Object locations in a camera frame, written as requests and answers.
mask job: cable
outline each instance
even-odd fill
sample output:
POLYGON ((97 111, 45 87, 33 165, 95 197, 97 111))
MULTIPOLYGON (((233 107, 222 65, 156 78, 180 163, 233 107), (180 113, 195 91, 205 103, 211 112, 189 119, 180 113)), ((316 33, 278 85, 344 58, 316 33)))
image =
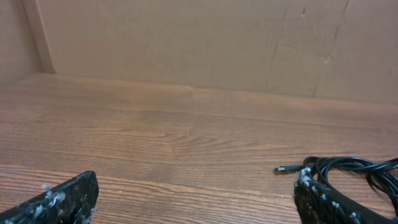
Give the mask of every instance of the cable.
POLYGON ((327 193, 323 194, 322 197, 326 197, 330 194, 332 197, 336 198, 336 195, 339 194, 340 196, 337 196, 338 199, 341 199, 342 202, 351 203, 349 202, 351 199, 348 199, 339 193, 329 183, 328 172, 333 168, 366 174, 366 180, 371 187, 377 188, 390 197, 397 216, 395 220, 398 219, 398 178, 391 172, 394 169, 398 169, 398 158, 377 164, 359 157, 310 156, 304 159, 302 166, 278 167, 274 169, 274 172, 295 172, 301 170, 299 177, 302 179, 298 180, 295 185, 295 194, 296 192, 306 192, 306 197, 310 198, 309 202, 316 203, 319 206, 325 204, 325 202, 320 203, 321 200, 319 198, 321 195, 311 194, 312 187, 315 193, 319 193, 316 189, 320 189, 327 193), (299 187, 303 187, 305 191, 299 191, 299 187))

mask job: cable connector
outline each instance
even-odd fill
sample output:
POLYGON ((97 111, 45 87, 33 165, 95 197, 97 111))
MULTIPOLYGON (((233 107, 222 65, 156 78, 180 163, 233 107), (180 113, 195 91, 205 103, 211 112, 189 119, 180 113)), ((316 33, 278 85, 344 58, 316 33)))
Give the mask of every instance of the cable connector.
POLYGON ((300 171, 302 166, 280 166, 274 168, 274 172, 296 172, 300 171))

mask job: beige wall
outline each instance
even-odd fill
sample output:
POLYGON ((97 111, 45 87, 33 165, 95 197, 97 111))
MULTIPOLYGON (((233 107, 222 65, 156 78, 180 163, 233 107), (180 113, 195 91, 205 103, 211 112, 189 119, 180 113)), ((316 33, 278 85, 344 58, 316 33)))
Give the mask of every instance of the beige wall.
POLYGON ((396 0, 37 0, 54 69, 398 103, 396 0))
POLYGON ((0 86, 40 71, 40 59, 21 2, 1 0, 0 86))

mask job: wooden table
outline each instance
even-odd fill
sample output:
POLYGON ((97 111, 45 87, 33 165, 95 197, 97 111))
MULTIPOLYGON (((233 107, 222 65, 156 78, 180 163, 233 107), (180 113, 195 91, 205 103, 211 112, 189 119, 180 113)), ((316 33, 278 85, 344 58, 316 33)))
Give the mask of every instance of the wooden table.
MULTIPOLYGON (((93 223, 300 223, 273 167, 397 155, 394 105, 47 74, 0 90, 0 210, 93 170, 93 223)), ((394 216, 363 177, 330 181, 394 216)))

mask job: black cable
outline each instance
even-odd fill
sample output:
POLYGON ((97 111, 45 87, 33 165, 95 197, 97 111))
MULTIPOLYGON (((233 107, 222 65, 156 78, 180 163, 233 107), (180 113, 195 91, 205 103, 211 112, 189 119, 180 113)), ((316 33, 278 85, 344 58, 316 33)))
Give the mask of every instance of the black cable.
POLYGON ((377 188, 390 197, 398 218, 398 178, 391 172, 394 169, 398 169, 398 158, 377 164, 358 157, 311 156, 304 159, 302 166, 278 167, 274 171, 293 172, 306 170, 308 173, 305 175, 308 176, 312 184, 318 182, 332 191, 338 192, 328 181, 328 172, 333 168, 366 174, 366 180, 371 187, 377 188))

